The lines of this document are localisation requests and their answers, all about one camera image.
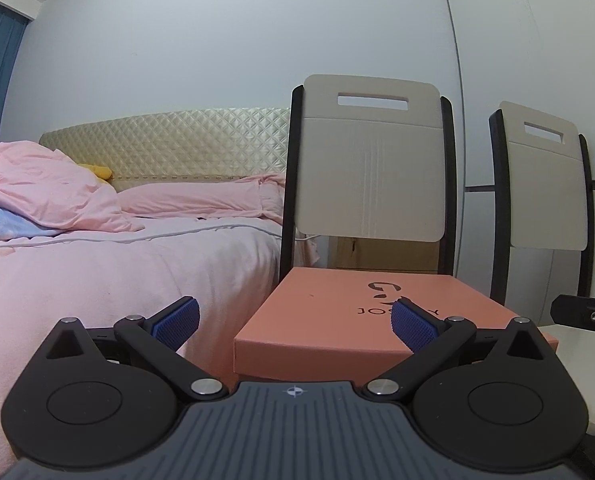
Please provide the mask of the orange JOSINY box lid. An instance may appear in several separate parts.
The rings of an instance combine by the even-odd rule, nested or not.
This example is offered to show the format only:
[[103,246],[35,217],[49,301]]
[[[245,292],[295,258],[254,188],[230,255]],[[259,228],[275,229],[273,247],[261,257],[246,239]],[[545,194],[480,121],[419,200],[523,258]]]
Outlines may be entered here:
[[410,356],[391,327],[401,297],[434,318],[462,315],[482,328],[506,327],[515,315],[450,275],[296,266],[235,336],[235,373],[361,386]]

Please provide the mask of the wooden bedside drawer cabinet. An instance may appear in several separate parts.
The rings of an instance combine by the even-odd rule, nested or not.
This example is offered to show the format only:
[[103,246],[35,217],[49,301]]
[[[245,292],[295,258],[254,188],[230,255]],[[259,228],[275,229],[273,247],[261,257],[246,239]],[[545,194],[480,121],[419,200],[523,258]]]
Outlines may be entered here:
[[329,268],[405,273],[437,273],[439,242],[332,238]]

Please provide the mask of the pink bed with bedding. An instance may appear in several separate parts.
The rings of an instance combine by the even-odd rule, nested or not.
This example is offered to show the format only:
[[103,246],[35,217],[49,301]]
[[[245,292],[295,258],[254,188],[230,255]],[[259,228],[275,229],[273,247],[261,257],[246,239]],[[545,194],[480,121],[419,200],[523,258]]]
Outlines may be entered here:
[[[0,411],[61,318],[110,326],[183,296],[200,327],[182,355],[235,383],[234,337],[278,281],[281,224],[262,218],[141,218],[64,153],[0,143],[0,209],[40,226],[0,240]],[[14,460],[0,422],[0,474]]]

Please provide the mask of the right beige folding chair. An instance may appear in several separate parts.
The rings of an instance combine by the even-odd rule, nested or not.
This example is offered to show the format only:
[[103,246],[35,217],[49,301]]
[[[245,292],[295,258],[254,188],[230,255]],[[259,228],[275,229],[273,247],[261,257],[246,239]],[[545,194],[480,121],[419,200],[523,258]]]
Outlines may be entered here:
[[565,119],[507,101],[489,118],[495,240],[491,299],[558,338],[595,436],[595,333],[555,324],[560,295],[591,297],[595,202],[586,139]]

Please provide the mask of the beige folding chair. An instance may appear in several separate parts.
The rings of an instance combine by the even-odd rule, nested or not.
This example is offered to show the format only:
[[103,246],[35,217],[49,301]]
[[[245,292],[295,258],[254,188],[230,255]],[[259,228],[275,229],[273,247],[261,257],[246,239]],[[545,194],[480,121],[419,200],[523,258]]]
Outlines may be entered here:
[[595,436],[595,333],[555,324],[560,295],[591,297],[595,202],[586,139],[565,119],[507,101],[489,118],[495,240],[491,299],[558,338]]
[[297,233],[433,243],[454,272],[457,151],[453,104],[433,84],[309,76],[292,92],[280,274]]

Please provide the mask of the yellow plush on bed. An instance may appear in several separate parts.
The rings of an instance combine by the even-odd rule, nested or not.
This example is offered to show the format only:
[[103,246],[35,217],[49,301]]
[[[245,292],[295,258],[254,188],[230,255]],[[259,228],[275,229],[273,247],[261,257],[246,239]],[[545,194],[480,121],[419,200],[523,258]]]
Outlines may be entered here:
[[102,182],[110,182],[113,179],[113,171],[111,168],[105,166],[96,166],[89,164],[80,164],[84,169],[88,169]]

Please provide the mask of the pink pillow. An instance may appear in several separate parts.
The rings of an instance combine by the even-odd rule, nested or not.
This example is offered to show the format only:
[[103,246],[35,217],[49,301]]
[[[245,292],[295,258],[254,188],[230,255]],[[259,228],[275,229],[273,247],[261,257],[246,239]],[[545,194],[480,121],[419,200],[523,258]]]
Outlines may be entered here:
[[122,211],[141,218],[262,218],[282,224],[285,177],[258,174],[228,182],[151,183],[118,193]]

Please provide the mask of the beige quilted headboard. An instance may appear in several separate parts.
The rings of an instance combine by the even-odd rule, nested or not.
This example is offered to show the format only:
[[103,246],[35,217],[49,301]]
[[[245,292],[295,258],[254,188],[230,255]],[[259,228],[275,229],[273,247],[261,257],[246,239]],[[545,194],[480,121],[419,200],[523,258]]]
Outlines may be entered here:
[[224,182],[282,174],[290,111],[206,108],[89,122],[43,133],[39,143],[112,171],[116,191],[148,183]]

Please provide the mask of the left beige folding chair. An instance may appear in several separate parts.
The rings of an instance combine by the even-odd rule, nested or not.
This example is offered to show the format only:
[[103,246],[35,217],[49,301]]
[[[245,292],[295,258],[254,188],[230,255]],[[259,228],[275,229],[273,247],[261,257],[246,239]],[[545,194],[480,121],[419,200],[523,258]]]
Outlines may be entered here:
[[309,76],[292,92],[280,274],[297,233],[433,243],[454,272],[457,151],[453,104],[433,84]]

